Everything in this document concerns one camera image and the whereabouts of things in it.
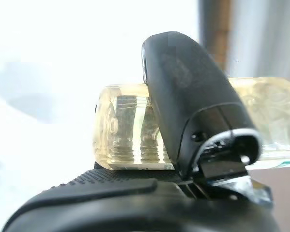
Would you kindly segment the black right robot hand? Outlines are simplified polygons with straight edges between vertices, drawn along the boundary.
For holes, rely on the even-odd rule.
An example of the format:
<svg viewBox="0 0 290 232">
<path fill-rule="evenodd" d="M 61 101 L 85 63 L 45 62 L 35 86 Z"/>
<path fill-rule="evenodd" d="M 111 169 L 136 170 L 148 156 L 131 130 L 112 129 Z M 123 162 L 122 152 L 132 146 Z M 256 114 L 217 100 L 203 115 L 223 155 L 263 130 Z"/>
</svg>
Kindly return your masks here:
<svg viewBox="0 0 290 232">
<path fill-rule="evenodd" d="M 280 230 L 270 189 L 246 169 L 261 155 L 261 135 L 222 70 L 176 31 L 146 39 L 142 63 L 172 177 L 90 170 L 28 200 L 5 232 Z"/>
</svg>

